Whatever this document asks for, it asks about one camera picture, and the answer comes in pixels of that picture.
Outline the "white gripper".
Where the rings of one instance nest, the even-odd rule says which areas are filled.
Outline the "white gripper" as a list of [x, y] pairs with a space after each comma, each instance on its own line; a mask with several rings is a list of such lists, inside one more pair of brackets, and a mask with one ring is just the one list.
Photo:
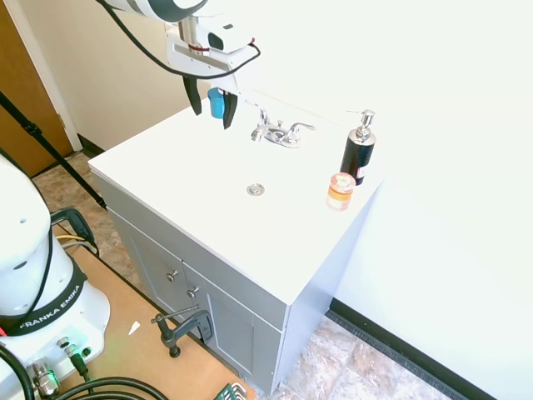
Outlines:
[[[168, 65], [176, 70], [196, 76], [213, 76], [232, 72], [227, 77], [208, 79], [212, 87], [223, 90], [224, 113], [223, 127], [232, 125], [237, 110], [237, 95], [241, 94], [237, 72], [233, 72], [241, 64], [241, 50], [224, 53], [216, 49], [194, 50], [184, 42], [177, 25], [166, 24], [166, 55]], [[183, 86], [193, 112], [198, 116], [202, 113], [197, 80], [183, 77]]]

